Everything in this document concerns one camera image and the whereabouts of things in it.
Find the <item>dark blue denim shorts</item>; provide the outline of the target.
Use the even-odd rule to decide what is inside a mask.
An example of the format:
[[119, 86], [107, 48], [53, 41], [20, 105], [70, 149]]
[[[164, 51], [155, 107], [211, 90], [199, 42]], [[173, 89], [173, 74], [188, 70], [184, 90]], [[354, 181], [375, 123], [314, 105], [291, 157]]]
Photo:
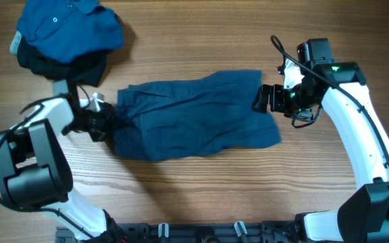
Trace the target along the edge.
[[219, 71], [198, 80], [155, 81], [118, 91], [114, 151], [127, 159], [162, 161], [209, 156], [281, 141], [270, 114], [252, 111], [260, 70]]

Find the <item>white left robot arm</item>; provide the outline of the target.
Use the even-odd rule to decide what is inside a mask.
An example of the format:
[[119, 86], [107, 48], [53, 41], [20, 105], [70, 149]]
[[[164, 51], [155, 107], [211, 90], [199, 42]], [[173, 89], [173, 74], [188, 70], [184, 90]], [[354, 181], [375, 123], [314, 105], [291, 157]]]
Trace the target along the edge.
[[0, 132], [0, 205], [20, 213], [42, 213], [60, 222], [79, 242], [122, 242], [124, 231], [109, 213], [74, 187], [72, 171], [57, 137], [97, 128], [110, 114], [99, 94], [79, 99], [59, 94], [29, 105], [32, 113]]

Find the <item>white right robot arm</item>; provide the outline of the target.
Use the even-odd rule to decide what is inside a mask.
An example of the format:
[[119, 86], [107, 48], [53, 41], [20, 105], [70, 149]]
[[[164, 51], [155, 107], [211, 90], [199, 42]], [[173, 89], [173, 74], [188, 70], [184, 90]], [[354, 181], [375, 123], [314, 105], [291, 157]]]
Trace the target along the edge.
[[339, 209], [300, 213], [288, 224], [293, 242], [389, 242], [389, 138], [363, 72], [355, 62], [318, 63], [310, 71], [287, 63], [284, 84], [262, 85], [258, 113], [275, 111], [310, 126], [314, 105], [333, 121], [351, 161], [357, 191]]

